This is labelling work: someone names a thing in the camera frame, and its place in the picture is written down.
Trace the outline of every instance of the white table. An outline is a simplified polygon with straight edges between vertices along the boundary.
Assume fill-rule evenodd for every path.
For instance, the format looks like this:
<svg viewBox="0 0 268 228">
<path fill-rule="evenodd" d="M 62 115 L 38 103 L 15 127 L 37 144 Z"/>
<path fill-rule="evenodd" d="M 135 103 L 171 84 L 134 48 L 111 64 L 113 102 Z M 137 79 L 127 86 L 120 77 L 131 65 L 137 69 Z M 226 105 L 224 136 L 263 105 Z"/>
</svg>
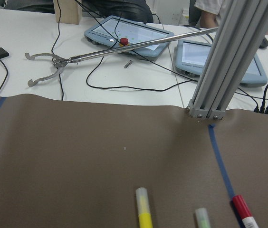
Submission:
<svg viewBox="0 0 268 228">
<path fill-rule="evenodd" d="M 82 18 L 79 25 L 60 24 L 61 35 L 54 49 L 55 54 L 69 58 L 75 55 L 95 52 L 105 49 L 95 46 L 84 38 L 84 31 L 95 24 L 93 18 Z M 164 29 L 181 34 L 191 31 L 190 28 L 165 25 Z M 31 55 L 49 53 L 58 35 L 55 16 L 46 13 L 34 13 L 0 9 L 0 47 L 10 54 L 4 58 L 10 74 L 0 92 L 0 96 L 19 94 L 35 94 L 50 99 L 61 98 L 58 79 L 41 82 L 29 88 L 27 81 L 52 74 L 55 69 L 51 58 L 27 60 L 25 52 Z M 205 37 L 191 38 L 206 42 Z M 177 42 L 172 42 L 156 60 L 157 64 L 173 69 L 172 59 Z M 268 75 L 268 48 L 259 50 L 258 55 Z M 133 60 L 127 69 L 124 65 Z M 65 91 L 64 100 L 80 102 L 96 102 L 128 105 L 174 105 L 186 107 L 195 90 L 196 84 L 186 83 L 176 86 L 166 92 L 134 91 L 131 89 L 100 90 L 90 88 L 85 80 L 89 72 L 99 63 L 100 59 L 80 62 L 78 65 L 69 64 L 62 74 Z M 5 70 L 0 63 L 0 84 L 5 76 Z M 164 89 L 181 82 L 183 79 L 152 63 L 138 60 L 133 56 L 118 54 L 105 57 L 102 65 L 91 76 L 89 82 L 95 86 L 134 86 L 142 88 Z M 254 96 L 262 96 L 264 87 L 245 88 Z M 252 110 L 255 103 L 248 97 L 234 95 L 228 108 Z"/>
</svg>

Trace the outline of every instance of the wooden block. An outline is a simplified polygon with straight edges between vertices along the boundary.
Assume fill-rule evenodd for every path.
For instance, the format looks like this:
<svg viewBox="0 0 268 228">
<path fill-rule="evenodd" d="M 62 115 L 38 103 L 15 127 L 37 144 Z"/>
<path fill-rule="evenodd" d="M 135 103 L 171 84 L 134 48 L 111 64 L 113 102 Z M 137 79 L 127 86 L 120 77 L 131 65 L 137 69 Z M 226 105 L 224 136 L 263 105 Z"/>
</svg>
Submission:
<svg viewBox="0 0 268 228">
<path fill-rule="evenodd" d="M 78 25 L 82 17 L 82 8 L 73 0 L 59 0 L 61 8 L 60 23 L 76 24 Z M 60 10 L 57 0 L 54 0 L 54 9 L 56 15 L 56 22 L 59 21 Z"/>
</svg>

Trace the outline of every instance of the metal tongs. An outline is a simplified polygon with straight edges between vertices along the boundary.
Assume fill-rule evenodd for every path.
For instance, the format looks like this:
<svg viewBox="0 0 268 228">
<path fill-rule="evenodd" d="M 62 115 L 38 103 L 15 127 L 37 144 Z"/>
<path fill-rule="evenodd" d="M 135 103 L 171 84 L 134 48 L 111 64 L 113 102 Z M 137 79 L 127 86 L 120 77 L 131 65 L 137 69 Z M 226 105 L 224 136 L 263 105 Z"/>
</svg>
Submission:
<svg viewBox="0 0 268 228">
<path fill-rule="evenodd" d="M 53 61 L 54 67 L 57 68 L 57 71 L 50 76 L 41 77 L 35 81 L 33 81 L 32 79 L 29 80 L 28 86 L 33 87 L 34 85 L 36 85 L 40 81 L 45 81 L 45 80 L 48 80 L 48 79 L 51 79 L 51 78 L 58 76 L 59 74 L 61 74 L 63 72 L 64 68 L 67 66 L 68 63 L 78 63 L 78 62 L 92 59 L 92 58 L 98 58 L 98 57 L 108 56 L 108 55 L 112 55 L 112 54 L 118 54 L 118 53 L 122 53 L 122 52 L 126 52 L 126 51 L 132 51 L 132 50 L 137 49 L 137 48 L 145 48 L 145 47 L 150 46 L 150 45 L 171 42 L 171 41 L 175 41 L 175 40 L 179 40 L 179 39 L 187 38 L 187 37 L 201 36 L 201 35 L 209 34 L 212 32 L 216 32 L 217 29 L 218 28 L 216 27 L 216 28 L 199 30 L 199 31 L 195 31 L 195 32 L 184 33 L 184 34 L 180 34 L 180 35 L 176 35 L 176 36 L 172 36 L 172 37 L 155 39 L 155 40 L 145 41 L 145 42 L 141 42 L 141 43 L 137 43 L 137 44 L 131 44 L 131 45 L 123 46 L 123 47 L 117 47 L 117 48 L 113 48 L 113 49 L 109 49 L 109 50 L 97 51 L 97 52 L 93 52 L 93 53 L 89 53 L 89 54 L 73 56 L 73 57 L 70 57 L 68 59 L 62 58 L 58 55 L 51 54 L 51 53 L 41 53 L 41 54 L 35 54 L 32 56 L 29 53 L 25 53 L 25 57 L 29 60 L 34 60 L 35 57 L 39 57 L 39 56 L 52 57 L 52 58 L 54 58 L 54 61 Z"/>
</svg>

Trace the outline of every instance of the blue tablet device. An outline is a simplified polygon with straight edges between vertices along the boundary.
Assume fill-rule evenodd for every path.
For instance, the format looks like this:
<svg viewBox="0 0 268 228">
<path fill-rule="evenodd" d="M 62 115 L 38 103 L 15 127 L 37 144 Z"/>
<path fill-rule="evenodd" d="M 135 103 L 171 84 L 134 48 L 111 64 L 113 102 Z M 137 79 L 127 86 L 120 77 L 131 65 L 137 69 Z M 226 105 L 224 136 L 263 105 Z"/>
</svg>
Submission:
<svg viewBox="0 0 268 228">
<path fill-rule="evenodd" d="M 179 73 L 195 77 L 201 75 L 206 63 L 211 44 L 191 40 L 179 40 L 176 53 L 176 69 Z M 258 87 L 268 82 L 265 71 L 257 55 L 254 56 L 242 81 L 241 86 Z"/>
<path fill-rule="evenodd" d="M 149 40 L 174 36 L 174 33 L 172 32 L 144 25 L 139 22 L 123 18 L 121 18 L 120 21 L 118 20 L 119 17 L 116 16 L 107 17 L 100 22 L 105 30 L 99 24 L 96 24 L 95 26 L 85 31 L 86 39 L 93 44 L 103 44 L 111 47 L 116 42 L 116 34 L 118 35 L 119 40 L 121 38 L 127 38 L 128 44 L 137 44 Z M 167 46 L 168 43 L 151 45 L 148 47 L 136 49 L 135 52 L 146 57 L 149 60 L 155 60 Z"/>
</svg>

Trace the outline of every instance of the dark pants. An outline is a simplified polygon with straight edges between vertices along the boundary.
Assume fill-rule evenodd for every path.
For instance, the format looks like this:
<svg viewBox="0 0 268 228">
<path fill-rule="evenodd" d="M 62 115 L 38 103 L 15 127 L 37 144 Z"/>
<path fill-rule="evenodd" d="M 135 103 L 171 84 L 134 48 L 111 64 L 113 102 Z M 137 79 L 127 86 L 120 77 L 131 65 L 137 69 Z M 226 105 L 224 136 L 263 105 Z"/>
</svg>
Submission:
<svg viewBox="0 0 268 228">
<path fill-rule="evenodd" d="M 122 18 L 153 23 L 152 13 L 145 0 L 83 0 L 104 17 Z M 54 13 L 53 0 L 8 0 L 5 9 Z"/>
</svg>

